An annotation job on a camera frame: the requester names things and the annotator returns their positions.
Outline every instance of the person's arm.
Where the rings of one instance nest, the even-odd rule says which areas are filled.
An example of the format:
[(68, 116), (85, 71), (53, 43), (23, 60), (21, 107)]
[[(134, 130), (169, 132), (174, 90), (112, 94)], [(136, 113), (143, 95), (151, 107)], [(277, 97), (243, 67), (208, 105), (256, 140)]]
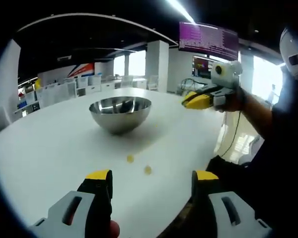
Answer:
[(253, 96), (239, 88), (237, 94), (228, 95), (227, 103), (216, 110), (227, 112), (242, 111), (247, 120), (264, 139), (272, 132), (272, 112), (260, 104)]
[(267, 139), (271, 135), (273, 114), (269, 108), (260, 104), (250, 94), (245, 93), (241, 111), (261, 137)]

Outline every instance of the white round table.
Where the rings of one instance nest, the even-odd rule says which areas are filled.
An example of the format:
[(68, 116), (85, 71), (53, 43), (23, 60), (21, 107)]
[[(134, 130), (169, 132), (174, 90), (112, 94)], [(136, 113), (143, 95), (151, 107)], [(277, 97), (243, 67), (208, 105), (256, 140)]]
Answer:
[[(146, 121), (124, 136), (110, 135), (88, 107), (115, 96), (152, 101)], [(113, 172), (112, 220), (120, 237), (153, 238), (178, 215), (191, 194), (191, 173), (205, 169), (223, 115), (188, 110), (182, 98), (137, 88), (68, 100), (19, 119), (0, 133), (0, 186), (19, 218), (30, 226), (85, 176)], [(133, 155), (133, 163), (127, 162)], [(145, 166), (152, 174), (144, 173)]]

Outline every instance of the stainless steel bowl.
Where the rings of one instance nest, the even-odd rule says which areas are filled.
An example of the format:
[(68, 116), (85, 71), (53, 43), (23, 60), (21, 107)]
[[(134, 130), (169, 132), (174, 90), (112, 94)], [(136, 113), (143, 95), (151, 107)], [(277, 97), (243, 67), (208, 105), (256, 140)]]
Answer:
[(132, 131), (145, 121), (151, 101), (139, 97), (107, 98), (89, 106), (95, 122), (111, 134)]

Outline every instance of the ceiling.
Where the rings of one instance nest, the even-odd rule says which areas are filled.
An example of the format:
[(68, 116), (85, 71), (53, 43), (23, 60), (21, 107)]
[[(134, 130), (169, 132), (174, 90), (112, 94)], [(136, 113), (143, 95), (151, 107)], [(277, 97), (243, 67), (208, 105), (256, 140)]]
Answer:
[[(236, 0), (178, 0), (196, 22), (203, 22), (234, 30), (240, 38), (250, 40), (279, 51), (279, 37), (285, 26), (282, 10), (276, 14), (275, 4)], [(11, 16), (8, 28), (21, 46), (19, 60), (19, 82), (34, 77), (39, 72), (54, 68), (86, 63), (108, 61), (117, 52), (114, 49), (132, 47), (131, 50), (146, 48), (145, 43), (158, 39), (169, 42), (154, 32), (129, 23), (94, 16), (67, 16), (54, 18), (21, 27), (52, 15), (86, 12), (116, 16), (141, 24), (178, 41), (179, 21), (186, 21), (165, 0), (106, 0), (86, 3), (75, 8), (61, 10), (35, 7), (35, 10), (16, 11)], [(58, 62), (58, 57), (69, 56), (68, 61)]]

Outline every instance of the cable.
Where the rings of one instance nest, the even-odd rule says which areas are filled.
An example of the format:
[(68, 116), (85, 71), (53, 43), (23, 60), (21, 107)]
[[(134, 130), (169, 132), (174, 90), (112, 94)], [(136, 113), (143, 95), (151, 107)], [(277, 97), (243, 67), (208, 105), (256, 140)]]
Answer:
[(191, 88), (191, 87), (193, 86), (193, 87), (194, 87), (194, 91), (197, 90), (197, 89), (196, 89), (196, 86), (195, 86), (196, 83), (197, 83), (197, 84), (203, 84), (203, 85), (205, 85), (205, 83), (201, 83), (201, 82), (199, 82), (199, 81), (196, 81), (196, 80), (194, 80), (193, 78), (185, 78), (185, 79), (183, 79), (183, 80), (181, 81), (181, 91), (182, 91), (182, 93), (186, 90), (186, 83), (187, 83), (188, 81), (192, 81), (192, 84), (190, 85), (189, 88)]
[(234, 140), (235, 140), (235, 136), (236, 136), (236, 133), (237, 133), (238, 124), (239, 124), (240, 113), (241, 113), (241, 111), (239, 111), (239, 114), (238, 114), (237, 125), (236, 125), (236, 129), (235, 129), (235, 133), (234, 133), (234, 136), (233, 136), (232, 143), (230, 144), (229, 148), (224, 152), (224, 154), (221, 155), (221, 157), (223, 157), (223, 156), (227, 153), (227, 151), (229, 151), (229, 149), (230, 149), (230, 148), (232, 147), (232, 145), (233, 145), (233, 142), (234, 142)]

